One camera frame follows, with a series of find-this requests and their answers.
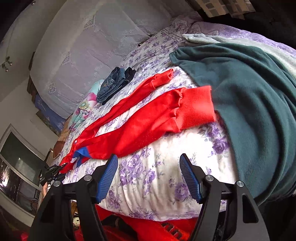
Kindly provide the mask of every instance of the plaid fabric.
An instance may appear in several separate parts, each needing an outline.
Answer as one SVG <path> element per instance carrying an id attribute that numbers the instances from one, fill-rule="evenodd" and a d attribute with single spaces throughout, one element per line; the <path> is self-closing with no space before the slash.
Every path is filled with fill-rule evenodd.
<path id="1" fill-rule="evenodd" d="M 249 0 L 196 0 L 209 17 L 229 13 L 233 18 L 244 19 L 243 14 L 255 12 Z"/>

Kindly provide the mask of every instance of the window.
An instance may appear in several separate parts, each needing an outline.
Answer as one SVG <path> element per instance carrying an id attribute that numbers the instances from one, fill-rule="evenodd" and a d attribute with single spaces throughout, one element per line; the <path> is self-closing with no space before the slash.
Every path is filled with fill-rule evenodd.
<path id="1" fill-rule="evenodd" d="M 10 125 L 0 140 L 0 191 L 35 215 L 42 190 L 39 173 L 45 157 Z"/>
<path id="2" fill-rule="evenodd" d="M 21 179 L 41 190 L 39 173 L 45 157 L 9 125 L 0 141 L 1 160 Z"/>

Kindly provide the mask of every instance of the screw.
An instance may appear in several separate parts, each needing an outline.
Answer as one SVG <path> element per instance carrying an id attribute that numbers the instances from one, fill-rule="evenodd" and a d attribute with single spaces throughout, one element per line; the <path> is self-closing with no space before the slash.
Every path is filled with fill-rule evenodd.
<path id="1" fill-rule="evenodd" d="M 91 175 L 86 175 L 83 178 L 85 181 L 90 181 L 91 180 Z"/>
<path id="2" fill-rule="evenodd" d="M 238 185 L 239 187 L 243 187 L 243 186 L 244 186 L 244 183 L 243 183 L 242 181 L 238 181 L 238 182 L 237 182 L 237 185 Z"/>
<path id="3" fill-rule="evenodd" d="M 60 181 L 55 181 L 53 185 L 54 185 L 55 187 L 58 187 L 59 185 L 61 185 L 61 182 L 60 182 Z"/>
<path id="4" fill-rule="evenodd" d="M 211 182 L 211 181 L 214 180 L 214 177 L 211 176 L 211 175 L 206 175 L 205 178 L 206 178 L 209 182 Z"/>

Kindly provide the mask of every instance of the patterned pillow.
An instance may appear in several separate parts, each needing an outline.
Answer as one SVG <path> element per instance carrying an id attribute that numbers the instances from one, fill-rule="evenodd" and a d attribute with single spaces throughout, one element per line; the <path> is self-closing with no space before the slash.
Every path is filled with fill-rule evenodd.
<path id="1" fill-rule="evenodd" d="M 182 34 L 186 34 L 191 25 L 196 21 L 202 21 L 202 17 L 196 12 L 190 12 L 186 15 L 180 15 L 174 18 L 171 25 L 165 28 L 169 33 L 181 37 Z"/>
<path id="2" fill-rule="evenodd" d="M 83 98 L 83 100 L 78 105 L 76 111 L 73 113 L 72 118 L 69 122 L 69 129 L 71 131 L 76 130 L 76 128 L 86 120 L 91 110 L 97 104 L 96 95 L 103 81 L 104 80 L 98 80 L 97 82 L 95 82 L 91 87 L 91 89 L 88 91 L 87 95 Z"/>
<path id="3" fill-rule="evenodd" d="M 205 34 L 205 35 L 219 35 L 219 31 L 224 30 L 224 25 L 207 23 L 207 22 L 195 22 L 187 32 L 188 34 Z"/>

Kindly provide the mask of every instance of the denim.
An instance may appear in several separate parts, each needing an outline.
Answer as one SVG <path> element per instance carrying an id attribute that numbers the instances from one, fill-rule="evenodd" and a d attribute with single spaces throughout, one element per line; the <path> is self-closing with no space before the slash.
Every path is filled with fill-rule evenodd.
<path id="1" fill-rule="evenodd" d="M 136 71 L 131 67 L 128 67 L 125 71 L 125 81 L 119 86 L 118 89 L 115 89 L 113 93 L 111 93 L 103 102 L 102 105 L 105 105 L 114 95 L 116 95 L 120 90 L 122 90 L 128 83 L 131 82 L 133 77 L 135 76 Z"/>
<path id="2" fill-rule="evenodd" d="M 96 100 L 98 103 L 102 103 L 108 98 L 114 90 L 118 89 L 125 81 L 125 70 L 123 68 L 115 67 L 111 74 L 104 80 L 97 96 Z"/>

